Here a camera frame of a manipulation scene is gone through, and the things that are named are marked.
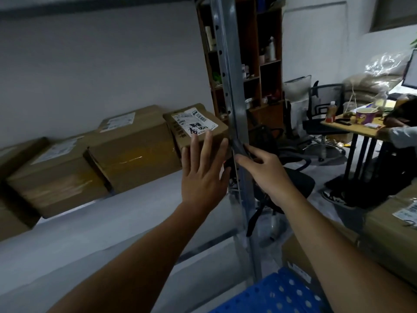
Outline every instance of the green plant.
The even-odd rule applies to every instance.
[[[417,49],[417,39],[410,44],[413,48]]]

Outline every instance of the purple paper bucket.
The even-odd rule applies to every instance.
[[[360,108],[356,110],[356,123],[357,124],[368,124],[372,123],[377,114],[377,108]]]

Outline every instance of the person's left hand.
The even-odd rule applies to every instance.
[[[200,153],[198,136],[192,134],[190,149],[184,147],[181,152],[183,203],[204,216],[207,216],[226,195],[231,170],[230,167],[226,168],[220,178],[228,140],[223,139],[214,161],[210,164],[212,142],[212,132],[207,131]]]

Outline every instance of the black and white sneaker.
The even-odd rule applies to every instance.
[[[347,205],[346,201],[342,197],[336,196],[335,193],[331,190],[321,191],[321,196],[325,198],[327,201],[333,204],[336,204],[338,206],[344,207],[345,209],[348,209],[348,210],[355,209],[354,206]]]

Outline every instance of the blue perforated plastic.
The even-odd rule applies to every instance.
[[[290,270],[281,268],[210,313],[320,313],[329,311]]]

